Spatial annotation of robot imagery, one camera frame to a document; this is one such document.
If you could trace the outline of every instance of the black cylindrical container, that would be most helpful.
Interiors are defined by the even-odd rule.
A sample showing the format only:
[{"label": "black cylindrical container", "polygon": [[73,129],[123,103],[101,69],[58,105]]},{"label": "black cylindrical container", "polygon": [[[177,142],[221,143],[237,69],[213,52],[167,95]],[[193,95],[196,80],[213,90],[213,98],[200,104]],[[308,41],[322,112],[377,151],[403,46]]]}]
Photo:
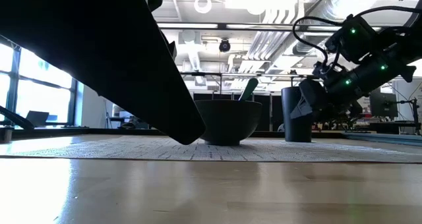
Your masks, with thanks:
[{"label": "black cylindrical container", "polygon": [[282,106],[286,142],[311,142],[312,115],[290,119],[290,113],[296,108],[302,97],[299,87],[282,89]]}]

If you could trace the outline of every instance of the ceiling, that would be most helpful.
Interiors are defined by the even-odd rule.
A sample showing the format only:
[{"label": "ceiling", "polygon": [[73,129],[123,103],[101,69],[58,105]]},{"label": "ceiling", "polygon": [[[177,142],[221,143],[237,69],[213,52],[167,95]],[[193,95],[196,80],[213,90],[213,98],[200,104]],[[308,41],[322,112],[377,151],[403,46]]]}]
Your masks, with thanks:
[{"label": "ceiling", "polygon": [[[157,22],[260,24],[268,22],[268,19],[273,16],[271,14],[277,12],[270,23],[278,24],[276,22],[277,19],[282,19],[280,23],[291,24],[294,19],[306,14],[323,18],[326,18],[324,16],[336,15],[336,20],[341,20],[349,13],[356,14],[372,7],[385,5],[414,7],[418,0],[322,0],[319,3],[317,3],[318,0],[268,0],[280,3],[280,7],[276,5],[275,7],[277,9],[274,9],[274,11],[271,9],[271,11],[264,11],[260,14],[251,14],[250,12],[252,11],[250,8],[252,10],[254,7],[258,9],[259,5],[266,4],[265,0],[247,0],[245,3],[234,0],[210,0],[211,8],[207,13],[200,13],[200,11],[207,8],[206,0],[199,0],[197,8],[195,8],[195,1],[164,0],[162,6],[153,12],[154,18]],[[330,5],[334,5],[335,7],[327,11]],[[365,16],[365,20],[371,26],[399,26],[405,23],[409,16],[410,14],[407,13],[383,11],[381,13],[368,14]],[[295,51],[292,51],[292,48],[299,48],[299,46],[295,46],[297,41],[288,33],[280,36],[281,33],[277,32],[260,33],[258,31],[245,30],[204,30],[194,27],[189,29],[195,33],[195,46],[193,46],[187,43],[182,37],[182,32],[186,29],[162,30],[169,42],[176,42],[177,57],[175,62],[180,71],[197,69],[191,64],[192,58],[197,57],[200,62],[200,70],[207,72],[287,74],[290,70],[294,69],[299,74],[311,74],[313,65],[320,59],[320,55],[315,53],[314,50],[307,51],[305,54],[295,55]],[[314,38],[318,40],[317,43],[324,43],[328,36],[329,34],[324,34],[323,37],[314,36]],[[228,39],[231,44],[231,49],[227,53],[222,53],[218,49],[222,39]],[[252,52],[257,52],[255,53],[255,57],[259,58],[259,61],[251,63],[252,66],[250,66],[250,63],[246,62],[246,56],[251,57],[253,55]],[[233,61],[231,60],[233,57],[240,59]],[[340,63],[349,69],[355,67],[355,65],[344,59],[340,59]],[[242,90],[246,79],[248,77],[225,76],[222,89],[227,91]],[[258,89],[262,91],[280,91],[282,87],[289,86],[289,84],[283,82],[286,79],[288,78],[262,78],[260,79]],[[217,90],[219,88],[219,83],[213,78],[207,78],[205,80],[206,83],[201,82],[200,84],[198,80],[198,77],[185,77],[185,82],[190,90]]]}]

